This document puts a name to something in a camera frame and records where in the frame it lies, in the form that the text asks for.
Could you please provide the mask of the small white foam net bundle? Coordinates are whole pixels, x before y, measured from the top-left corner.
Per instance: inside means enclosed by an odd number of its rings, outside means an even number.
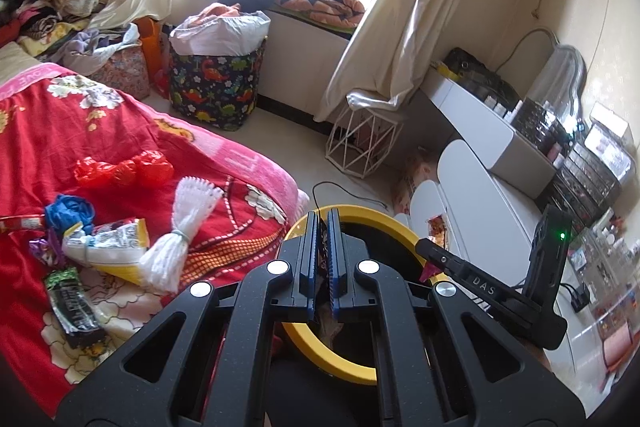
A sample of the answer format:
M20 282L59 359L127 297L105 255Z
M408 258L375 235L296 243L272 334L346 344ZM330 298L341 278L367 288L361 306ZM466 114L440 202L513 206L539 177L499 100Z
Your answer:
M189 247L222 195L220 187L202 178L186 176L179 181L171 210L171 230L160 236L138 263L143 286L165 294L178 291Z

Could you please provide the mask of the dark camouflage bag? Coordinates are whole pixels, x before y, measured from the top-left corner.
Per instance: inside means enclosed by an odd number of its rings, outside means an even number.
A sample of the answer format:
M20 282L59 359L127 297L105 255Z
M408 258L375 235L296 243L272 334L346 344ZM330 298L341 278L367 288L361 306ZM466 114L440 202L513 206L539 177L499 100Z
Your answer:
M458 83L466 91L484 102L488 96L507 110L512 110L520 101L514 88L495 72L491 72L477 58L462 50L453 48L442 60L459 77Z

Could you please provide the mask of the black cosmetics organizer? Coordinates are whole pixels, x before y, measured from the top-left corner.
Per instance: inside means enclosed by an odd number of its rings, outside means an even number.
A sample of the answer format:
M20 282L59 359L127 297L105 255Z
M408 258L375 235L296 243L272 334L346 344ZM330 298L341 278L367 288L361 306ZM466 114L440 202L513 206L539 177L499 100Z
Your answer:
M555 174L535 199L539 210L558 208L572 217L574 229L581 230L594 225L613 207L623 192L622 184L586 147L587 126L582 116L570 114L561 120L549 103L526 98L512 126L542 155L558 151Z

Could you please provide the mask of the red plastic bag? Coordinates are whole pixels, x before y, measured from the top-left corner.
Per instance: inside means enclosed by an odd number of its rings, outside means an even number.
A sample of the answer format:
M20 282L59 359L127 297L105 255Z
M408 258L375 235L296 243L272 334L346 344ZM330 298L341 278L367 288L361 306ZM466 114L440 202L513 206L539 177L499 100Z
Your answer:
M117 164L86 157L79 159L74 169L78 185L85 188L157 188L170 181L174 173L174 166L159 150L144 150Z

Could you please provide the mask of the black bin with yellow rim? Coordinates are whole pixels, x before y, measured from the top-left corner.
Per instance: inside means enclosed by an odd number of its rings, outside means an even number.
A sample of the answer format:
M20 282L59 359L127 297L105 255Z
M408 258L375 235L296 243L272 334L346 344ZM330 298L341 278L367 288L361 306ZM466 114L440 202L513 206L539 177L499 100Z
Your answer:
M369 225L393 237L416 256L418 236L395 219L375 210L351 205L321 208L300 218L285 239L302 239L323 221L329 237L328 281L331 310L337 321L373 321L381 327L374 338L382 346L378 366L369 367L339 357L326 347L307 324L285 320L283 327L300 352L322 371L358 385L382 384L398 395L423 386L434 392L434 355L420 347L418 312L435 306L436 291L452 295L456 288L446 275L436 275L428 286L405 283L388 265L369 257L366 245L343 235L345 222Z

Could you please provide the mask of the right cream curtain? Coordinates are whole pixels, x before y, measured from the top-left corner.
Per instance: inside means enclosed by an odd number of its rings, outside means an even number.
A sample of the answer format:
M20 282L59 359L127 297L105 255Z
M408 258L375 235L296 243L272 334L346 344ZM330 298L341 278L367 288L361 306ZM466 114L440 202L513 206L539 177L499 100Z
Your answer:
M373 0L324 90L314 119L324 121L354 90L397 110L420 86L456 0Z

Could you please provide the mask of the blue plastic bag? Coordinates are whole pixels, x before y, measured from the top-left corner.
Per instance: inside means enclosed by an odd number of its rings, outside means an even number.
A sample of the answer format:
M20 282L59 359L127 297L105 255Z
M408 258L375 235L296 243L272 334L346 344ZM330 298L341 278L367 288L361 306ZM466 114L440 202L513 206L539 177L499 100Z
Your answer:
M47 226L62 235L67 229L81 224L82 231L90 234L96 210L93 205L80 196L58 194L51 204L44 207L44 219Z

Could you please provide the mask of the white vanity desk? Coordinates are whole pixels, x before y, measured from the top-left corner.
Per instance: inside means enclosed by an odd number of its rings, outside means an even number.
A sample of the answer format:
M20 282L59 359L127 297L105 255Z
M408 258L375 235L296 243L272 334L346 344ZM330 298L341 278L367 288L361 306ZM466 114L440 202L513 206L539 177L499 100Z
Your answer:
M531 199L551 182L555 175L551 161L454 80L430 67L421 90L489 172Z

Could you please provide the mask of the red snack wrapper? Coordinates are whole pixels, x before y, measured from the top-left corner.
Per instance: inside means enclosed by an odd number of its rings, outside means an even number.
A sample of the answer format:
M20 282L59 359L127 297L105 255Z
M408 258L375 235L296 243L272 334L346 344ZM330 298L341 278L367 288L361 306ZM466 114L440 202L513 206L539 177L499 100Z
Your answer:
M46 217L43 215L19 215L0 218L0 232L11 233L15 231L44 231L46 229Z

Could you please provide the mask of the vanity mirror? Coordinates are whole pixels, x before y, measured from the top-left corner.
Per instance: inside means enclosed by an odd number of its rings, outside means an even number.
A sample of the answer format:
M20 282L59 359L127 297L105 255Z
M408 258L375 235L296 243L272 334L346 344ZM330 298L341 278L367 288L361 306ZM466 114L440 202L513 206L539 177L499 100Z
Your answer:
M574 46L556 46L534 80L526 96L546 106L568 133L573 133L582 120L582 88L587 67L582 54Z

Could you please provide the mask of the dark green snack wrapper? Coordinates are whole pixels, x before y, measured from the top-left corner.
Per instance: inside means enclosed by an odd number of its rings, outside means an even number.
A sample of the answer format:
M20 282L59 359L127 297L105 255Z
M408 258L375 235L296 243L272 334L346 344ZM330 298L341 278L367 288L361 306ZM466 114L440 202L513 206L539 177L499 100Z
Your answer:
M52 271L43 284L70 347L87 350L104 343L106 332L93 312L75 267Z

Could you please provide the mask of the cardboard box on floor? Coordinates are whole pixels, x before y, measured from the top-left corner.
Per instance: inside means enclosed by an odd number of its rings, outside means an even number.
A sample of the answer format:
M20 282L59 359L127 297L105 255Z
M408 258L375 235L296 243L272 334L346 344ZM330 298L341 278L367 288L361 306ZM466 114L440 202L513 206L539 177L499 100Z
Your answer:
M392 187L394 213L408 213L410 200L424 181L438 181L438 157L424 147L417 147L406 159L400 176Z

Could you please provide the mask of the purple candy wrapper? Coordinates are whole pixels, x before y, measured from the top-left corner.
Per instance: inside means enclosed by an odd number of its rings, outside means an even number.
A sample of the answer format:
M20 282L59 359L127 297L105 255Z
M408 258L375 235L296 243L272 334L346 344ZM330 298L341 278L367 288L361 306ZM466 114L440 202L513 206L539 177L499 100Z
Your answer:
M29 252L49 269L63 269L66 257L62 251L61 242L53 229L47 229L46 234L28 242Z

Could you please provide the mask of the yellow white snack bag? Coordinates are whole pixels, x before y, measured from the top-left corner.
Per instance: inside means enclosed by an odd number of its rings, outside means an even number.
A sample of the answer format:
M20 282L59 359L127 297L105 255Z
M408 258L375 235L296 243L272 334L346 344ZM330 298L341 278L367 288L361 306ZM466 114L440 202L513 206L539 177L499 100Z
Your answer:
M138 286L143 285L139 261L149 248L145 220L138 218L98 225L90 234L78 222L62 239L67 259Z

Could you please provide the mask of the orange patterned folded blanket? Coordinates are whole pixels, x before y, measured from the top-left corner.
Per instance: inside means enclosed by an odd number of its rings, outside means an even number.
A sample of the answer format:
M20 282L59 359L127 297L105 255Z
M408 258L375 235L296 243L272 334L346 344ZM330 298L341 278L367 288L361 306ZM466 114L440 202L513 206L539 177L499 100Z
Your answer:
M359 0L274 0L274 4L317 24L343 30L355 30L366 12Z

